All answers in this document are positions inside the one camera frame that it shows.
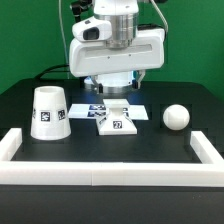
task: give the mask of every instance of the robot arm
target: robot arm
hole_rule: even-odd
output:
[[[160,68],[165,30],[138,29],[138,13],[137,0],[95,0],[94,16],[72,29],[71,73],[81,77]]]

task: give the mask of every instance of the logo on cup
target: logo on cup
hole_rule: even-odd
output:
[[[58,119],[59,121],[65,119],[65,110],[58,111]]]
[[[41,112],[41,121],[50,122],[51,121],[51,113],[50,112]]]

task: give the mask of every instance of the black cable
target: black cable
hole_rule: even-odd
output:
[[[42,76],[47,74],[47,73],[68,72],[68,71],[53,71],[53,70],[58,69],[58,68],[67,68],[67,67],[69,67],[69,64],[55,65],[55,66],[52,66],[50,68],[45,69],[43,72],[41,72],[40,74],[36,75],[34,78],[40,80],[42,78]]]

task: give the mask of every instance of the black table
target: black table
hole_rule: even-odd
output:
[[[72,103],[102,104],[125,98],[144,105],[149,121],[134,121],[137,135],[99,136],[94,120],[71,119],[71,136],[59,141],[30,137],[34,89],[56,85]],[[164,110],[181,104],[191,121],[182,131],[162,122]],[[200,163],[189,145],[200,130],[224,156],[224,104],[194,83],[143,82],[140,90],[96,94],[78,80],[26,79],[0,95],[0,136],[23,131],[15,161]],[[224,189],[202,187],[0,186],[0,223],[223,223]]]

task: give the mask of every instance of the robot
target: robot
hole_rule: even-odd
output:
[[[98,93],[121,93],[133,87],[138,89],[146,69],[163,65],[163,42],[168,25],[154,0],[151,2],[165,29],[152,24],[138,25],[137,0],[84,0],[72,5],[76,24],[72,28],[75,38],[70,45],[70,71],[76,77],[88,77],[84,81],[86,88],[94,88]],[[81,12],[91,5],[94,15],[80,21]],[[97,119],[100,134],[137,133],[135,127],[128,125],[132,123],[130,119],[125,116],[120,118],[122,107],[128,107],[127,101],[106,100],[105,104],[111,113],[109,117]],[[108,122],[112,131],[100,131]]]

